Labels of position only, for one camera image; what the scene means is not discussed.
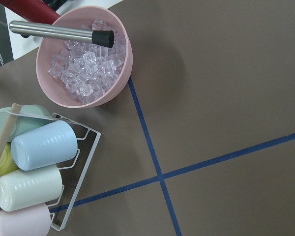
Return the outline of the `pink plastic cup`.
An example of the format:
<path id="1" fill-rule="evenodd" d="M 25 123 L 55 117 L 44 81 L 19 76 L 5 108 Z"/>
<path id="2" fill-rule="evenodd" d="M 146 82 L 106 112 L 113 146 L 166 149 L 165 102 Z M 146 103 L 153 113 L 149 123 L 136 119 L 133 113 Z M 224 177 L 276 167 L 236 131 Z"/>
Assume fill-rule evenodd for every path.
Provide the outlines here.
<path id="1" fill-rule="evenodd" d="M 45 203 L 11 212 L 0 210 L 0 236 L 46 236 L 50 224 Z"/>

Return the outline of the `yellow plastic cup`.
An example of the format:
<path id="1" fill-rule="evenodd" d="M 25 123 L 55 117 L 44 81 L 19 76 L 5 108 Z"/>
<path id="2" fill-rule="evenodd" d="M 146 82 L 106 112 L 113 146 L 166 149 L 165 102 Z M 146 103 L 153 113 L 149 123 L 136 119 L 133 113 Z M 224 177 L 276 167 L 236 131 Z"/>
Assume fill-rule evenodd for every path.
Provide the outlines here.
<path id="1" fill-rule="evenodd" d="M 0 158 L 0 177 L 18 169 L 12 158 L 11 143 L 7 143 Z"/>

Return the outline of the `pink ice bowl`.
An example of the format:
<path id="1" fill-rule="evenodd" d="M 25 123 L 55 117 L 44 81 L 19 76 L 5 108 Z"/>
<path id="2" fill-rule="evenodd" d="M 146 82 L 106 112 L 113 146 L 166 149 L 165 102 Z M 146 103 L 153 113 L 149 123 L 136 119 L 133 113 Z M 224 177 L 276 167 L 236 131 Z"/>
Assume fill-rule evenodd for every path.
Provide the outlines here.
<path id="1" fill-rule="evenodd" d="M 126 29 L 121 20 L 111 11 L 99 6 L 83 6 L 68 11 L 54 21 L 54 26 L 78 28 L 80 25 L 91 26 L 93 20 L 98 18 L 112 26 L 118 33 L 125 36 L 126 54 L 124 66 L 115 84 L 99 99 L 83 105 L 72 99 L 64 88 L 64 84 L 57 82 L 49 73 L 52 55 L 59 53 L 63 41 L 53 38 L 43 38 L 36 57 L 36 74 L 39 85 L 44 94 L 54 103 L 66 108 L 89 108 L 103 105 L 114 99 L 126 86 L 132 71 L 133 53 Z"/>

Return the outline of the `red cylinder bottle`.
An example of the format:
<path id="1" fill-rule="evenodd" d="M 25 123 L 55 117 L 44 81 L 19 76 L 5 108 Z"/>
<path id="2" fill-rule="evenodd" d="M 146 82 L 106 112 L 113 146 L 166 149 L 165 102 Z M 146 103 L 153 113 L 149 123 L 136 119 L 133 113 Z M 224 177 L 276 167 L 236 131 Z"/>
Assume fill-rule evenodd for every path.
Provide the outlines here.
<path id="1" fill-rule="evenodd" d="M 42 0 L 0 0 L 0 4 L 29 22 L 52 25 L 60 17 Z"/>

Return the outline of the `white plastic cup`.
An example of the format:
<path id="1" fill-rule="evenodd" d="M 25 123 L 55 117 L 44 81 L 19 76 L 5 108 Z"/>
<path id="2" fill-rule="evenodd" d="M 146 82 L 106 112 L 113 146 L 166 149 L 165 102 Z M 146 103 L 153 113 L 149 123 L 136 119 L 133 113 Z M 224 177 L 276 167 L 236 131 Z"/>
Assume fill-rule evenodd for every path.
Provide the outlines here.
<path id="1" fill-rule="evenodd" d="M 15 211 L 57 199 L 62 178 L 56 165 L 30 171 L 16 170 L 0 177 L 0 207 Z"/>

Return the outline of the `metal rod in ice bowl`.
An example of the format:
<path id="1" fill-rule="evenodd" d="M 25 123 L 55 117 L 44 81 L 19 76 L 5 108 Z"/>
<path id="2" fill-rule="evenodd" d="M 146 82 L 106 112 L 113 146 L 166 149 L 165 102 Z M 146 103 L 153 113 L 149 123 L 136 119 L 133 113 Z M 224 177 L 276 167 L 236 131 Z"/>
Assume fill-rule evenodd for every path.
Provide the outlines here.
<path id="1" fill-rule="evenodd" d="M 23 21 L 11 21 L 8 27 L 13 33 L 21 35 L 80 41 L 107 48 L 112 48 L 115 41 L 115 34 L 112 30 L 76 29 Z"/>

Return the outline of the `blue plastic cup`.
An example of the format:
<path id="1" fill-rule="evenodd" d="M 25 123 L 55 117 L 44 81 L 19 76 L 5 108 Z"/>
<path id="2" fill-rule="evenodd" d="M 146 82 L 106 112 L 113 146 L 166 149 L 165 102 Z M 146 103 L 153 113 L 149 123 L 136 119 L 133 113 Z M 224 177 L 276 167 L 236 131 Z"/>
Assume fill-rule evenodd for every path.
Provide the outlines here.
<path id="1" fill-rule="evenodd" d="M 55 121 L 15 137 L 11 154 L 24 171 L 73 159 L 78 151 L 76 135 L 65 121 Z"/>

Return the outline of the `green plastic cup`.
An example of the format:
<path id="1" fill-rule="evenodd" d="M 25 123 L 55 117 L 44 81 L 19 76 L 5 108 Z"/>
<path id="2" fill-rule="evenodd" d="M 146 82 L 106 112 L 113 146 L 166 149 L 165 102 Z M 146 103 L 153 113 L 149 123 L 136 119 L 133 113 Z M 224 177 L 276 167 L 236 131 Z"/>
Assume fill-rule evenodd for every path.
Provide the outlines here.
<path id="1" fill-rule="evenodd" d="M 10 107 L 0 108 L 0 135 L 8 118 L 8 111 L 10 111 Z M 8 142 L 12 142 L 19 135 L 53 122 L 52 120 L 46 119 L 46 117 L 50 118 L 51 114 L 46 108 L 40 105 L 24 105 L 20 114 L 23 114 L 23 116 L 17 118 Z"/>

